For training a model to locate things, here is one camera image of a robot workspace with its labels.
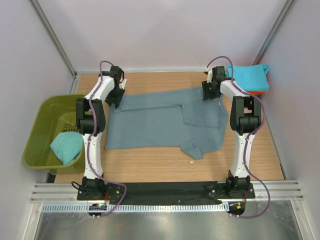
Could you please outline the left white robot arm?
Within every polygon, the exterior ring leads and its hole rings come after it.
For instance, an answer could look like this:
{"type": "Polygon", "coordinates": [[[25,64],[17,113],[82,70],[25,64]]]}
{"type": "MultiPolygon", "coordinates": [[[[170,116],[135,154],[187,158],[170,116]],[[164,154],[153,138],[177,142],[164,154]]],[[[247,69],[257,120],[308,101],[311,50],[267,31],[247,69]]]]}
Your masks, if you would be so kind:
{"type": "Polygon", "coordinates": [[[116,65],[100,73],[93,89],[75,102],[76,126],[82,134],[85,154],[85,170],[82,183],[78,188],[81,198],[101,200],[106,194],[106,184],[101,164],[101,139],[106,127],[104,102],[120,105],[125,93],[127,80],[124,71],[116,65]]]}

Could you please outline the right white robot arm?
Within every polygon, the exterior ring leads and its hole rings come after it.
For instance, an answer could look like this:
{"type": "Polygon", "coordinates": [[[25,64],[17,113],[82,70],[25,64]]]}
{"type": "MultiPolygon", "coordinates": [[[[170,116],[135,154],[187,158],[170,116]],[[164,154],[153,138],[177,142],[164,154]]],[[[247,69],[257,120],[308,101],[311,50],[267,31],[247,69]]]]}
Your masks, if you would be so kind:
{"type": "Polygon", "coordinates": [[[251,184],[250,157],[255,132],[262,123],[262,106],[259,100],[245,92],[223,66],[206,68],[207,79],[202,82],[203,99],[214,100],[222,95],[232,101],[230,128],[235,135],[234,157],[224,183],[212,184],[213,199],[254,198],[251,184]]]}

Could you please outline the grey-blue t-shirt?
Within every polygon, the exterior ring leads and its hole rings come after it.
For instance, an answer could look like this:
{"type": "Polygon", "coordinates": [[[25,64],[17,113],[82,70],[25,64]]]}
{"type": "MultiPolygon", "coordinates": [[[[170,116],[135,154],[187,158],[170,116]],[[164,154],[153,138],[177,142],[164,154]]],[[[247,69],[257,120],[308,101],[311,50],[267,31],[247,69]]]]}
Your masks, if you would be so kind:
{"type": "Polygon", "coordinates": [[[222,97],[200,87],[126,95],[108,114],[106,150],[179,147],[195,160],[219,151],[229,120],[222,97]]]}

